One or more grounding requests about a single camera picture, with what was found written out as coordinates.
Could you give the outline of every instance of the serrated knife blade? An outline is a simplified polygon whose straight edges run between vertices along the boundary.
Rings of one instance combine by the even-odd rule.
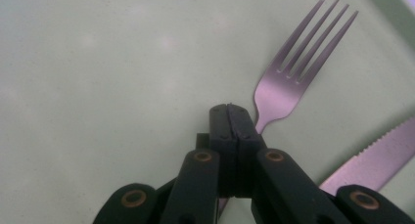
[[[379,191],[414,156],[415,116],[349,159],[320,189],[335,195],[340,187],[356,184]]]

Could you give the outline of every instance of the metal cutlery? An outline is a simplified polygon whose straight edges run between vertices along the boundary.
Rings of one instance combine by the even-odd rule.
[[[327,44],[316,60],[311,64],[311,66],[306,69],[308,63],[321,46],[324,39],[329,35],[348,7],[348,5],[345,5],[341,9],[339,14],[327,26],[321,36],[300,60],[300,55],[305,50],[308,43],[338,4],[339,0],[336,0],[304,38],[294,55],[287,60],[293,46],[296,44],[302,32],[305,30],[324,1],[325,0],[319,0],[308,15],[303,19],[300,25],[296,28],[293,34],[291,34],[286,43],[275,56],[271,65],[259,81],[254,93],[254,101],[258,112],[256,122],[256,131],[258,133],[262,133],[264,127],[269,122],[284,118],[293,111],[317,72],[324,65],[357,16],[357,12],[354,12],[344,26]]]
[[[340,187],[356,184],[379,191],[414,156],[415,117],[412,117],[349,159],[320,189],[335,195]]]

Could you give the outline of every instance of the white surface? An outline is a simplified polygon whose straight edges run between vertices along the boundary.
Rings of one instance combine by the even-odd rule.
[[[208,110],[254,88],[317,0],[0,0],[0,222],[92,223],[178,173]],[[320,183],[415,111],[415,56],[371,0],[268,147]],[[415,161],[382,194],[415,218]],[[254,223],[232,200],[220,223]]]

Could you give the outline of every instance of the fork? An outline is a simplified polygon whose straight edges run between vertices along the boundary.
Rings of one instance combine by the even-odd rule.
[[[256,86],[254,101],[257,110],[256,132],[262,133],[265,126],[273,120],[281,119],[288,116],[296,107],[301,96],[316,76],[317,72],[324,65],[330,54],[336,48],[342,37],[345,35],[348,28],[353,23],[357,16],[357,11],[352,14],[344,26],[327,44],[320,55],[315,59],[308,69],[305,69],[318,48],[323,43],[324,39],[329,35],[332,28],[336,25],[342,15],[345,13],[348,5],[345,5],[333,21],[327,26],[321,36],[316,40],[314,45],[310,48],[307,54],[299,61],[300,55],[313,38],[314,34],[320,28],[322,23],[327,19],[329,14],[333,11],[339,0],[336,0],[322,18],[317,22],[315,27],[308,33],[308,35],[301,42],[293,57],[289,60],[287,56],[292,50],[293,46],[299,39],[302,32],[305,30],[311,19],[317,13],[325,0],[319,0],[318,3],[311,9],[308,15],[291,34],[286,43],[275,56],[269,68],[265,71],[262,79]]]

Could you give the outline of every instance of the pivot screw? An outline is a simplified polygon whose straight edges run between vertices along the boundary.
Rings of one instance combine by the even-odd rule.
[[[121,198],[121,204],[124,207],[137,207],[143,204],[147,195],[142,190],[132,190],[124,194]]]
[[[194,155],[195,160],[198,160],[200,162],[206,162],[211,160],[211,154],[209,153],[196,153]]]
[[[284,156],[277,152],[268,152],[265,154],[265,157],[275,162],[284,160]]]
[[[378,209],[380,206],[375,198],[360,191],[350,193],[350,199],[357,205],[370,210]]]

